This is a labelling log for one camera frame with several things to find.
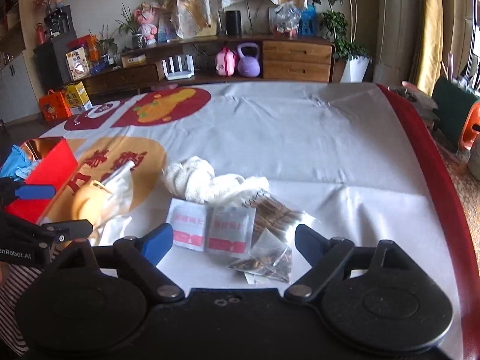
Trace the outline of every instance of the white router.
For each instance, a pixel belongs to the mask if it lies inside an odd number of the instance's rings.
[[[163,72],[165,73],[165,78],[169,81],[171,80],[181,80],[181,79],[189,79],[195,75],[194,69],[194,59],[191,55],[187,54],[187,68],[188,70],[183,70],[182,67],[182,57],[177,55],[177,62],[178,62],[178,70],[175,71],[175,66],[173,63],[173,57],[169,58],[170,61],[170,73],[167,69],[167,61],[164,59],[162,60],[163,64]]]

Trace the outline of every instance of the open red box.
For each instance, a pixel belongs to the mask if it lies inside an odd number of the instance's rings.
[[[25,180],[29,185],[53,185],[58,192],[77,168],[77,160],[67,140],[63,137],[37,138],[25,142],[20,147],[30,160],[42,162]],[[31,223],[36,223],[50,204],[51,199],[16,200],[5,208]]]

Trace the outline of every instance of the red fire extinguisher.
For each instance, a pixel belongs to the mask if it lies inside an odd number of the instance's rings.
[[[39,23],[35,26],[35,31],[37,31],[37,42],[38,45],[45,43],[45,33],[43,31],[42,23]]]

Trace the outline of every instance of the metal screw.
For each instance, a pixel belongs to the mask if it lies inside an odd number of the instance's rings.
[[[288,289],[290,295],[297,298],[307,298],[311,295],[311,288],[303,284],[296,284]]]
[[[176,298],[181,290],[177,286],[166,285],[159,287],[157,293],[164,298]]]
[[[229,303],[225,299],[215,299],[214,304],[220,307],[224,307]]]

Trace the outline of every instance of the stuffed toy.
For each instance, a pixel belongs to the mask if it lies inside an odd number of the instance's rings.
[[[133,11],[133,16],[140,25],[140,33],[143,35],[147,46],[157,43],[155,41],[157,26],[152,24],[155,20],[155,6],[143,3],[142,9]]]

